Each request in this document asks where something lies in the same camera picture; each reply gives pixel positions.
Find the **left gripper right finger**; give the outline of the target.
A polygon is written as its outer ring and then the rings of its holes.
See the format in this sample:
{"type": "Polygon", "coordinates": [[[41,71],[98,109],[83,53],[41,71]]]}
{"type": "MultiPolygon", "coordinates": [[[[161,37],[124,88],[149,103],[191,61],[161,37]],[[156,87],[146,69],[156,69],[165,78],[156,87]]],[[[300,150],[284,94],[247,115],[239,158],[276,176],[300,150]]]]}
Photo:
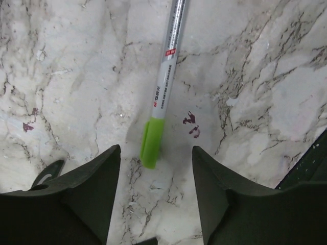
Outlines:
{"type": "Polygon", "coordinates": [[[192,166],[205,244],[326,244],[325,181],[272,189],[198,146],[192,166]]]}

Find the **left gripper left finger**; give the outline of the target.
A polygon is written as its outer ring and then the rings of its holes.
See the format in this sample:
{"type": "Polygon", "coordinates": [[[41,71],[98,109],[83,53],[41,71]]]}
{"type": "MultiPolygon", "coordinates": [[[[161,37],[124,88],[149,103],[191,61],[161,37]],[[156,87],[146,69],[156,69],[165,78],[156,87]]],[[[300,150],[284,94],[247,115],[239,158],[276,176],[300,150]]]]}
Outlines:
{"type": "Polygon", "coordinates": [[[106,244],[121,148],[27,191],[1,194],[1,244],[106,244]]]}

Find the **green marker cap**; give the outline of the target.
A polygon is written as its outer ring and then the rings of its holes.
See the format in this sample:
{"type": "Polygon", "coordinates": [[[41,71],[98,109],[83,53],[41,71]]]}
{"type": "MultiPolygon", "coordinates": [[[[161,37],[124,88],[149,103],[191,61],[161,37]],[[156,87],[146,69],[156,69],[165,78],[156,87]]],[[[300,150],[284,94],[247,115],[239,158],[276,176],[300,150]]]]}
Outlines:
{"type": "Polygon", "coordinates": [[[151,117],[145,124],[139,156],[145,168],[155,169],[156,167],[164,123],[164,119],[151,117]]]}

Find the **white marker pen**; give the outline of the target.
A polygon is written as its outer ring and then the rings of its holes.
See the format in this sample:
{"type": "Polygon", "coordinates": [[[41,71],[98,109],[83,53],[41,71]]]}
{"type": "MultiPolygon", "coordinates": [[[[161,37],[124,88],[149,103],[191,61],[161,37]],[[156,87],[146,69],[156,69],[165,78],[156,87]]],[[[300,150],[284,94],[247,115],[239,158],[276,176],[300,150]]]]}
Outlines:
{"type": "Polygon", "coordinates": [[[162,46],[152,118],[164,119],[166,115],[189,4],[190,2],[186,0],[172,1],[165,41],[162,46]]]}

